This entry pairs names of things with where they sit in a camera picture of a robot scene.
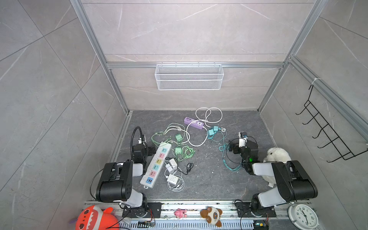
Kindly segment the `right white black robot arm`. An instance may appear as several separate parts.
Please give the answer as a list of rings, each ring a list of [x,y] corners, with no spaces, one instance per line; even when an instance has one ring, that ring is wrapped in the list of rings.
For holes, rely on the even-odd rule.
[[[289,202],[316,198],[318,189],[299,161],[289,159],[282,148],[270,148],[267,160],[258,159],[258,143],[249,140],[245,132],[224,144],[222,157],[228,152],[241,156],[237,170],[243,168],[254,176],[260,176],[273,184],[273,188],[253,195],[250,201],[235,200],[238,216],[274,217],[273,208]]]

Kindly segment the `white pastel power strip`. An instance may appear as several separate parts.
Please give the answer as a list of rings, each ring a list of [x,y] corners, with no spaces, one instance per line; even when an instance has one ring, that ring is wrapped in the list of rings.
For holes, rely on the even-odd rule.
[[[170,143],[162,142],[156,150],[151,162],[148,165],[147,171],[142,177],[140,184],[145,189],[153,188],[157,181],[159,174],[164,168],[165,158],[169,154],[172,145]]]

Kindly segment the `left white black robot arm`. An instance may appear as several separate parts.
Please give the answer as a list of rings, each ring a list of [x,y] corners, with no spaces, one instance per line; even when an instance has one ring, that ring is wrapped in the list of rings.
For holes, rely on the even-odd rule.
[[[91,197],[101,203],[117,202],[125,212],[131,211],[138,218],[152,215],[147,197],[133,189],[133,178],[147,172],[147,158],[155,151],[155,147],[147,145],[141,127],[135,127],[130,139],[130,159],[106,163],[92,179],[100,176],[96,190],[92,191],[92,186],[89,188]]]

